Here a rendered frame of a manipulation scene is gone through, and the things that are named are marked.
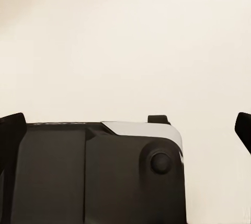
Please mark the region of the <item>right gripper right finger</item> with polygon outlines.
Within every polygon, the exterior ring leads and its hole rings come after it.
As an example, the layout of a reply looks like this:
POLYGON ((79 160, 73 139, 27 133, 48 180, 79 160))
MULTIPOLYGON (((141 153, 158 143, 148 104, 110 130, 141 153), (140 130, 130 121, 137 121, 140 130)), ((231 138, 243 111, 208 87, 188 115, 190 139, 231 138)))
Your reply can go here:
POLYGON ((240 112, 234 130, 251 153, 251 114, 240 112))

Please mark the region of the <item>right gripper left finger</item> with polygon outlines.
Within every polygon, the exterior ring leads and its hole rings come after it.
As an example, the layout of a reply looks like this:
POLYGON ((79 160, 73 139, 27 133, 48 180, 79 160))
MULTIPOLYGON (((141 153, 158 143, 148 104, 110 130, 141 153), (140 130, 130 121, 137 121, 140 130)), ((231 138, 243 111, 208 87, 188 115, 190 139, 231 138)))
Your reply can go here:
POLYGON ((27 133, 22 112, 0 117, 0 175, 27 133))

